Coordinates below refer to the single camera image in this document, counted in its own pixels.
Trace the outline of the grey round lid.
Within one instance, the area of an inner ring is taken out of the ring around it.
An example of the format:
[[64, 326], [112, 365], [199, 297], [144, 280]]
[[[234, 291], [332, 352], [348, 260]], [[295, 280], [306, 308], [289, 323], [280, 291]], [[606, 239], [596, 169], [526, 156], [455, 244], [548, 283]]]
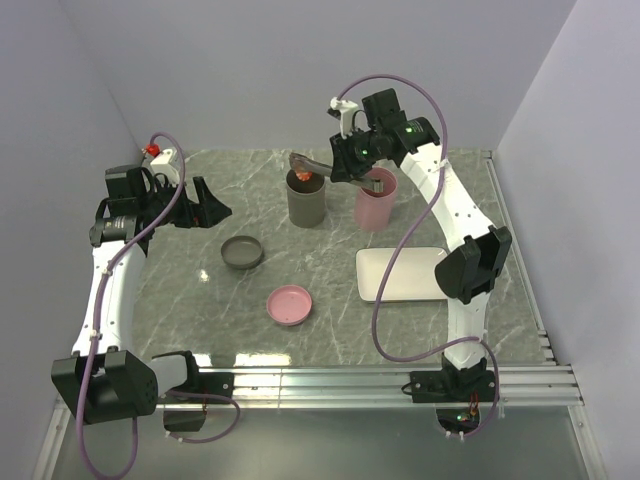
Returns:
[[221, 256], [228, 267], [247, 270], [256, 267], [262, 261], [264, 249], [256, 238], [239, 235], [227, 239], [222, 244]]

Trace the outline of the metal food tongs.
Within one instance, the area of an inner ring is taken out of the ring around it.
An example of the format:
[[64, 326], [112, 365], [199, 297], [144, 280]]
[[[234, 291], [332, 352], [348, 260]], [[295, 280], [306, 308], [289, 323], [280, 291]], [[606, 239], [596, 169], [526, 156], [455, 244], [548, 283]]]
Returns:
[[[311, 172], [312, 175], [317, 174], [327, 178], [330, 178], [332, 173], [331, 166], [317, 162], [296, 152], [292, 152], [289, 155], [289, 165], [294, 172]], [[383, 181], [370, 177], [351, 178], [350, 176], [347, 176], [347, 179], [342, 180], [342, 183], [348, 183], [374, 193], [382, 193], [384, 191]]]

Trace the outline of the pink cylindrical container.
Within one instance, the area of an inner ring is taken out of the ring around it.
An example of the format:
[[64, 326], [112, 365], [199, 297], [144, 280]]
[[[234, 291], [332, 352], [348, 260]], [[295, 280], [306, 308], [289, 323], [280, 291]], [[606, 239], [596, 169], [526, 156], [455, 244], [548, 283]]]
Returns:
[[364, 231], [380, 232], [387, 228], [397, 196], [396, 176], [385, 168], [374, 167], [368, 176], [382, 182], [383, 190], [376, 193], [360, 188], [356, 194], [354, 220]]

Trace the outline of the red shrimp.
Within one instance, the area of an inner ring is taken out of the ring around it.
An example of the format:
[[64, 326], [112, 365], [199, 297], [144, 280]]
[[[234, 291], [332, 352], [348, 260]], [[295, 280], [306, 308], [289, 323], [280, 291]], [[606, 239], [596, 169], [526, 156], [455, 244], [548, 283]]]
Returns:
[[295, 174], [296, 177], [302, 182], [309, 181], [312, 178], [311, 172], [296, 171]]

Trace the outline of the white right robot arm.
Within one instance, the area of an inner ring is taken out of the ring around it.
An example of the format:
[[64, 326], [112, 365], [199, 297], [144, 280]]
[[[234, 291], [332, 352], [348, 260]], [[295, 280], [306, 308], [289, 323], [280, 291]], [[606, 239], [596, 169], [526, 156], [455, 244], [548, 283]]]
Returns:
[[444, 393], [466, 398], [477, 385], [470, 369], [490, 353], [485, 341], [491, 292], [512, 245], [512, 234], [497, 227], [478, 207], [451, 165], [444, 129], [424, 117], [410, 119], [397, 94], [386, 89], [356, 103], [336, 96], [328, 112], [340, 122], [330, 139], [334, 182], [364, 179], [373, 165], [389, 160], [417, 188], [435, 217], [448, 254], [432, 267], [447, 298], [447, 342], [431, 349], [453, 366], [441, 376]]

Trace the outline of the pink round lid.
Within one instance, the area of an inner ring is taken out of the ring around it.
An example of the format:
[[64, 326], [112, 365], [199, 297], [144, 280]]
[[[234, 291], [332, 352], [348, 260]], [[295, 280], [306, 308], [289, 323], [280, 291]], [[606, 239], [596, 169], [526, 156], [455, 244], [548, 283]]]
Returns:
[[312, 297], [298, 285], [285, 285], [274, 290], [266, 302], [269, 316], [283, 326], [296, 326], [304, 322], [312, 310]]

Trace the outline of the grey cylindrical container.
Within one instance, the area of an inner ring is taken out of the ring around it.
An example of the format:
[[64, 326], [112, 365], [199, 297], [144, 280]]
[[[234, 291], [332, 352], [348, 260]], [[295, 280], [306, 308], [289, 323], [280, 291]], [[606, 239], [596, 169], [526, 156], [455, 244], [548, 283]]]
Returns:
[[307, 180], [301, 180], [294, 170], [286, 176], [286, 193], [289, 219], [300, 228], [314, 228], [325, 217], [325, 180], [312, 173]]

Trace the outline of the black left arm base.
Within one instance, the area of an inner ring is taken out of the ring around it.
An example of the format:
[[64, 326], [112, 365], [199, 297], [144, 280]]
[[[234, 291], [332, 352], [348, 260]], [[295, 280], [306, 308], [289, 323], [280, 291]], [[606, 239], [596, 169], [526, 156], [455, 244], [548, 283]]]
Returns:
[[[171, 410], [162, 413], [165, 435], [185, 444], [207, 444], [229, 435], [241, 419], [241, 407], [233, 398], [235, 375], [229, 372], [200, 373], [196, 386], [180, 387], [167, 393], [169, 403], [189, 405], [189, 409]], [[197, 438], [209, 418], [213, 418], [214, 406], [230, 407], [233, 411], [231, 423], [219, 433]]]

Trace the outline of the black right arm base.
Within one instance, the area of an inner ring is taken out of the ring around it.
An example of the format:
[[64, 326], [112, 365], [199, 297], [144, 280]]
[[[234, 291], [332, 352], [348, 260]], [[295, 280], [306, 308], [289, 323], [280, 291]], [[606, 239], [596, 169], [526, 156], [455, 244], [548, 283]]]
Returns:
[[401, 387], [413, 403], [492, 402], [498, 381], [493, 371], [471, 369], [412, 371], [409, 382]]

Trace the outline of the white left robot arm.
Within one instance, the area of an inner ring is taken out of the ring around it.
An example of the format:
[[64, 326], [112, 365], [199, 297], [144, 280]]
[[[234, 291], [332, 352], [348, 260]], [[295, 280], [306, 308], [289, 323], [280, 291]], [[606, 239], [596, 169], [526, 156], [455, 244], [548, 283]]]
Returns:
[[155, 230], [211, 228], [231, 216], [229, 207], [193, 179], [197, 198], [165, 174], [134, 165], [105, 173], [108, 195], [89, 232], [93, 278], [85, 319], [70, 357], [54, 361], [51, 379], [85, 425], [152, 414], [160, 396], [196, 399], [203, 379], [194, 355], [177, 351], [145, 362], [133, 351], [135, 294]]

